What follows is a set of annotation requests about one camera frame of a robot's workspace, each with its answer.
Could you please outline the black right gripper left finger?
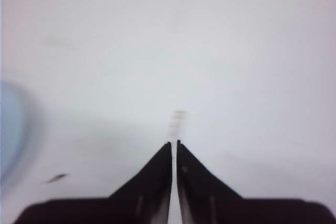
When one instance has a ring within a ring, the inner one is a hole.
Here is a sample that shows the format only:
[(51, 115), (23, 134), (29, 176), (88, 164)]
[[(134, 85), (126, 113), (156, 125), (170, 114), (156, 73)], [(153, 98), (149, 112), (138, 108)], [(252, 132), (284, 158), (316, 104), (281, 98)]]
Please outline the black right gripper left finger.
[(15, 223), (167, 223), (171, 187), (172, 147), (166, 143), (112, 195), (34, 204)]

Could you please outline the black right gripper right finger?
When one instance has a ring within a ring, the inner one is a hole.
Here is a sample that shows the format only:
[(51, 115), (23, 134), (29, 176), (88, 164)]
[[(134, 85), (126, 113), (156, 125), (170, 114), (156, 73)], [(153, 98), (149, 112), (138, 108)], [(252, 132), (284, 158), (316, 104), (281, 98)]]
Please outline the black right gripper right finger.
[(183, 223), (335, 223), (320, 203), (242, 197), (181, 142), (176, 146), (176, 178)]

